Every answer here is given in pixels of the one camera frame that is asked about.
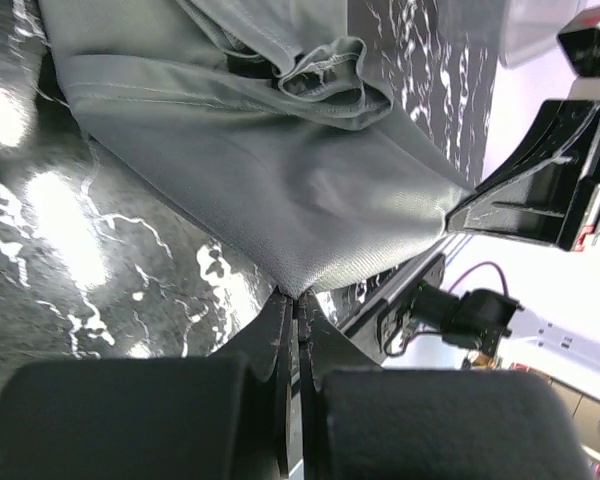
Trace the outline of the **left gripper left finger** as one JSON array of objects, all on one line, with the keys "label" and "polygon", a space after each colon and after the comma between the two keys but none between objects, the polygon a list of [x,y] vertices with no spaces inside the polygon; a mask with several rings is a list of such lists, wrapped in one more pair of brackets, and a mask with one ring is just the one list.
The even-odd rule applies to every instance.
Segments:
[{"label": "left gripper left finger", "polygon": [[0,479],[284,479],[292,300],[206,357],[19,368],[0,394]]}]

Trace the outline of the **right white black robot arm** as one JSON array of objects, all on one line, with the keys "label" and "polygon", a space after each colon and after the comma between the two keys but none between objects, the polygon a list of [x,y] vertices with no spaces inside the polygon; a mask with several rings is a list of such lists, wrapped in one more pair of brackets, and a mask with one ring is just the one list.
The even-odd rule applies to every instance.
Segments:
[{"label": "right white black robot arm", "polygon": [[[600,236],[600,100],[547,100],[518,147],[447,218],[453,233],[581,252]],[[457,297],[429,284],[401,313],[448,344],[492,356],[521,304],[505,291]]]}]

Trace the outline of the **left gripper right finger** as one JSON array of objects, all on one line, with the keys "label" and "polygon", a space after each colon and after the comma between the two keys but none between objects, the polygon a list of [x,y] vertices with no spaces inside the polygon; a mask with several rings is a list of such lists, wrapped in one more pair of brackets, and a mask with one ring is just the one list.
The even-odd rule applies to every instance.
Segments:
[{"label": "left gripper right finger", "polygon": [[298,303],[308,479],[587,479],[548,382],[508,370],[397,370],[369,360],[312,295]]}]

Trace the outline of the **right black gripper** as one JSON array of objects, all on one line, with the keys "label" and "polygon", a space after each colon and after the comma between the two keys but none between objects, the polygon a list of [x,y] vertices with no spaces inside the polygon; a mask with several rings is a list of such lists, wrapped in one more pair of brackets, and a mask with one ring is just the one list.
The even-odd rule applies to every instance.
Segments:
[{"label": "right black gripper", "polygon": [[600,118],[585,163],[552,158],[567,152],[599,113],[600,100],[544,101],[514,151],[447,216],[447,230],[562,250],[595,245]]}]

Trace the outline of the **grey t shirt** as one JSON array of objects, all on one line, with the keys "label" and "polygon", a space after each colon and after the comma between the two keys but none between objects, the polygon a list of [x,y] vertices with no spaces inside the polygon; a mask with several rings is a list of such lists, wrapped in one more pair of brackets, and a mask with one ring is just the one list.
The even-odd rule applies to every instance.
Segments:
[{"label": "grey t shirt", "polygon": [[80,129],[290,296],[412,258],[472,189],[342,1],[43,1]]}]

